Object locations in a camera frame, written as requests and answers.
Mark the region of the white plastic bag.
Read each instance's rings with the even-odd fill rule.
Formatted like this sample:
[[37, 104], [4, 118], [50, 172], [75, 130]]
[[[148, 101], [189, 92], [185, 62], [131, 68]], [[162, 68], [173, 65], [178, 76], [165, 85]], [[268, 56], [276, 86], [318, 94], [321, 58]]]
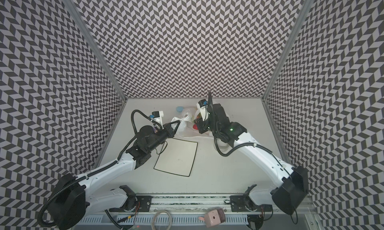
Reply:
[[197, 108], [189, 107], [184, 108], [183, 111], [172, 119], [172, 122], [180, 121], [180, 125], [177, 129], [176, 136], [181, 138], [211, 138], [212, 135], [208, 132], [200, 134], [198, 130], [194, 129], [194, 120], [200, 115], [200, 111]]

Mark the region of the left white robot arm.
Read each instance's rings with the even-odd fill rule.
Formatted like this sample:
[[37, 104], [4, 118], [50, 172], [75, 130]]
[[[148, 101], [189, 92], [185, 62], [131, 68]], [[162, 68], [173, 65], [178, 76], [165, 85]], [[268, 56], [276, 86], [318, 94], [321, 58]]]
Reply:
[[151, 152], [173, 138], [181, 124], [179, 120], [161, 125], [154, 116], [145, 116], [153, 125], [134, 129], [134, 137], [120, 151], [118, 157], [87, 173], [60, 178], [48, 201], [37, 215], [41, 227], [68, 230], [84, 217], [113, 208], [131, 210], [136, 205], [136, 194], [128, 186], [96, 191], [117, 177], [141, 167], [151, 158]]

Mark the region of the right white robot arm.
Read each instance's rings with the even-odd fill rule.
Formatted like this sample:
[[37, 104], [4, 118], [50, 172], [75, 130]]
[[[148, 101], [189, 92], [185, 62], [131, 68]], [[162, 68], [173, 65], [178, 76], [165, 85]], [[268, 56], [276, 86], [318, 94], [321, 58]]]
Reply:
[[222, 157], [240, 152], [256, 164], [272, 181], [267, 188], [257, 185], [249, 187], [245, 199], [253, 205], [276, 205], [287, 215], [297, 213], [297, 209], [309, 193], [308, 170], [276, 157], [272, 151], [262, 146], [238, 122], [230, 121], [221, 104], [213, 103], [212, 94], [208, 99], [197, 103], [200, 117], [194, 120], [199, 133], [211, 132], [215, 150]]

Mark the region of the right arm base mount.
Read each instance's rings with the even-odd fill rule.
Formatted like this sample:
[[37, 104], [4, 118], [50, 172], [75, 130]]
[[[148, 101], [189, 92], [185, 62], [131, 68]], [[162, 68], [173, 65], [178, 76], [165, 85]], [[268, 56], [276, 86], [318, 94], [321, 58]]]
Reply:
[[232, 212], [273, 212], [272, 205], [256, 205], [250, 198], [250, 192], [257, 185], [252, 185], [242, 195], [232, 195], [225, 204], [231, 206]]

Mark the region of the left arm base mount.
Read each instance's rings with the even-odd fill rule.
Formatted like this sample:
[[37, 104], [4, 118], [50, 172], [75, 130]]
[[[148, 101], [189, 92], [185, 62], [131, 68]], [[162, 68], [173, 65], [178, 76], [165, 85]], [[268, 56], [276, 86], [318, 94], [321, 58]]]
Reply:
[[152, 204], [153, 196], [144, 195], [138, 196], [127, 185], [120, 186], [120, 190], [123, 190], [127, 199], [123, 201], [123, 205], [119, 208], [111, 208], [110, 212], [122, 213], [122, 212], [149, 212]]

